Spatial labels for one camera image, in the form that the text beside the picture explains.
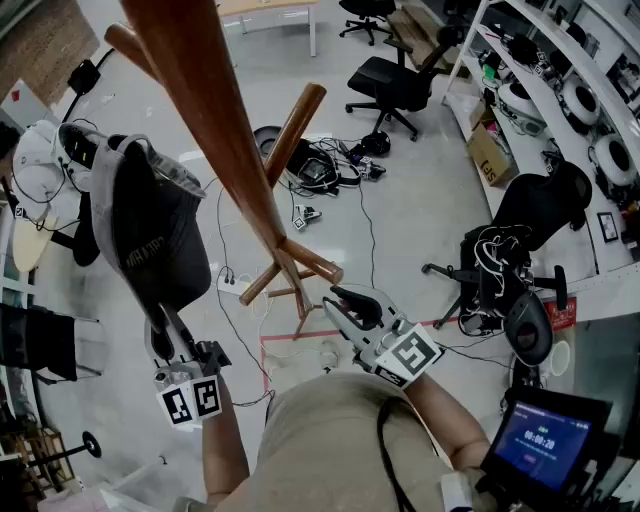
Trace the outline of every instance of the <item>red sign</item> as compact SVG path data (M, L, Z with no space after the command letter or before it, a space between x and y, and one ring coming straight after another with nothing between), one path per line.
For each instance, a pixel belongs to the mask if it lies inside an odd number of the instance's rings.
M575 297L569 297L567 309L564 311L558 311L558 304L555 301L545 302L544 308L547 310L551 320L551 327L554 331L560 331L576 325L578 310Z

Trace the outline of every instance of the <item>gray floor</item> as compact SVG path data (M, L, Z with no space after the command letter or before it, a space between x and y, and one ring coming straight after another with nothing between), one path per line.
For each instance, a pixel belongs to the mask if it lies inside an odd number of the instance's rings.
M123 20L116 2L79 0L79 3L99 36L109 23ZM313 81L322 84L327 95L309 132L331 132L335 137L353 140L371 130L373 112L345 113L344 103L366 101L350 91L346 82L368 57L394 59L395 50L382 44L381 37L377 37L373 48L367 45L366 34L339 38L337 33L346 17L337 2L320 0L315 58L309 57L305 18L286 18L287 23L301 24L264 30L260 27L282 23L283 18L263 16L247 20L248 28L255 30L246 35L239 32L237 25L228 27L238 64L237 77L254 128L281 124L304 85ZM79 102L72 119L88 118L105 133L145 133L158 150L174 158L198 149L160 85L118 55L105 63L102 74L94 91ZM458 126L449 109L438 101L443 83L441 78L436 81L432 101L423 112L408 115L421 131L418 142L411 142L406 129L398 123L383 125L391 137L392 150L379 163L388 173L380 182L362 186L377 242L376 286L385 290L413 320L438 318L456 296L453 283L437 276L423 276L421 265L426 261L456 264L464 233L490 218L478 174ZM186 164L203 183L214 177L204 159ZM215 275L224 264L215 210L219 183L213 183L207 192L198 212L198 223ZM321 211L323 216L303 233L297 233L288 222L291 215L288 192L277 187L274 194L293 239L341 265L345 282L368 283L371 237L357 189L343 189L337 199L305 199L305 204ZM221 201L220 222L230 265L237 274L255 277L258 266L270 263L267 255L228 195L223 194ZM308 279L305 284L316 302L327 292L327 285L319 278ZM83 430L92 431L102 444L104 456L100 460L85 454L73 458L76 472L87 484L112 482L163 453L171 461L170 476L138 487L138 495L144 494L145 501L165 509L177 494L202 497L199 435L173 431L162 416L151 383L151 362L142 343L144 318L125 283L102 257L89 268L80 269L69 252L50 245L38 272L37 286L41 304L59 312L99 318L106 342L106 353L97 361L105 366L102 377L40 389L46 416L63 432L68 445L73 445ZM241 307L235 297L226 296L223 300L240 334L258 355L257 333L260 316L265 312L263 298L257 299L253 312ZM230 356L233 366L225 371L225 379L234 400L260 396L263 389L260 372L226 323L215 289L212 287L188 306L183 317L197 339L219 340ZM261 332L291 333L296 324L293 301L282 298L273 304L268 318L262 322ZM305 330L329 328L327 319L317 311ZM454 324L439 333L431 332L445 344L467 343L460 339ZM509 361L506 342L499 337L470 349L469 353L495 355L503 362ZM498 365L454 354L447 355L433 368L433 375L488 429L495 427L505 374L506 370ZM264 410L264 404L260 404L237 411L252 466Z

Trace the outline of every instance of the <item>white desk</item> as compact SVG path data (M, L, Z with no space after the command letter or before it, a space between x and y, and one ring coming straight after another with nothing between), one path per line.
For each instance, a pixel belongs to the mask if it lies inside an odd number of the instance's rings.
M243 15L250 12L264 11L267 9L279 9L287 7L307 7L309 16L309 53L311 57L316 56L316 19L315 5L318 0L223 0L218 6L218 14L221 18L238 16L238 21L242 27L242 32L247 33L244 25Z

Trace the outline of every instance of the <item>chair base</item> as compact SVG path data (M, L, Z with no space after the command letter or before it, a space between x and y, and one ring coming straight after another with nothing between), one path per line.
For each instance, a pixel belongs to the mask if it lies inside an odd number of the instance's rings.
M348 32L366 30L367 34L369 34L369 46L373 46L373 44L375 43L375 39L373 37L374 30L382 32L384 34L388 34L389 37L393 37L393 32L387 30L386 28L379 27L375 21L371 21L368 17L365 18L364 21L348 20L345 25L351 28L347 28L347 30L343 30L342 32L340 32L340 37L344 37L344 35Z
M376 121L376 125L373 127L373 133L378 131L382 121L391 121L392 117L395 117L398 121L400 121L404 126L406 126L411 132L411 140L413 142L418 140L418 129L413 126L409 121L405 119L405 117L400 114L395 108L383 108L378 105L376 102L367 102L367 103L347 103L344 106L344 109L347 111L347 114L353 112L354 108L364 108L369 110L379 110L380 115L378 116L378 120Z

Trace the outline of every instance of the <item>blue screen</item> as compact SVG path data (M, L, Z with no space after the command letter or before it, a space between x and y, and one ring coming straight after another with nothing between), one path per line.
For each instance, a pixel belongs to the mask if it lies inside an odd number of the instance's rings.
M495 454L532 479L560 490L591 423L516 402Z

